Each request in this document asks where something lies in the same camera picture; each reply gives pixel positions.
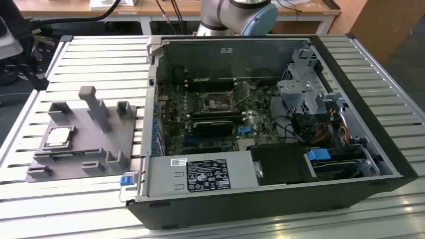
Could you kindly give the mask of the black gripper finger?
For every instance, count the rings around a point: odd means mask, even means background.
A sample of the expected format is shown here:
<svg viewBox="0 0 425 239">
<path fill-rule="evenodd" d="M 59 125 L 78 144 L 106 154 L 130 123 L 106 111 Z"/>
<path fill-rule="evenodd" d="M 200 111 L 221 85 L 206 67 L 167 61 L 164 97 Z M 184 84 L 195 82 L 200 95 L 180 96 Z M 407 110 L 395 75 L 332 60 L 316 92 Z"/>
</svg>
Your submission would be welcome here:
<svg viewBox="0 0 425 239">
<path fill-rule="evenodd" d="M 46 35 L 42 30 L 34 30 L 32 36 L 23 40 L 24 61 L 30 71 L 30 82 L 35 90 L 46 90 L 48 80 L 47 70 L 56 51 L 56 38 Z"/>
</svg>

